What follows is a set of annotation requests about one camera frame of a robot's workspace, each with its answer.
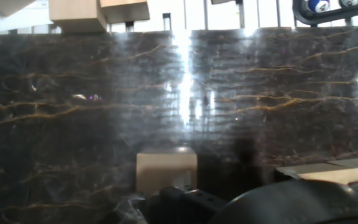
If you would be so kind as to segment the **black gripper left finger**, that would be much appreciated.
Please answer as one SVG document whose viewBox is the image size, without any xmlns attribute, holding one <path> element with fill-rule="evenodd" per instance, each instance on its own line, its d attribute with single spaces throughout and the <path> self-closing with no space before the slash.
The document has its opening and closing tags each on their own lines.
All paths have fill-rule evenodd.
<svg viewBox="0 0 358 224">
<path fill-rule="evenodd" d="M 149 224 L 207 224 L 220 212 L 226 200 L 196 189 L 185 191 L 165 187 L 148 199 Z"/>
</svg>

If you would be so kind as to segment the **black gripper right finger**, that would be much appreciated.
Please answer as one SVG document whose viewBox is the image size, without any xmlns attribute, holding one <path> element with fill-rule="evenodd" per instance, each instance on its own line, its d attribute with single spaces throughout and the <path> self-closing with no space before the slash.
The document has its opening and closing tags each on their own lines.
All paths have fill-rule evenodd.
<svg viewBox="0 0 358 224">
<path fill-rule="evenodd" d="M 274 182 L 283 182 L 288 180 L 299 180 L 301 177 L 295 170 L 286 169 L 285 167 L 279 167 L 273 172 Z"/>
</svg>

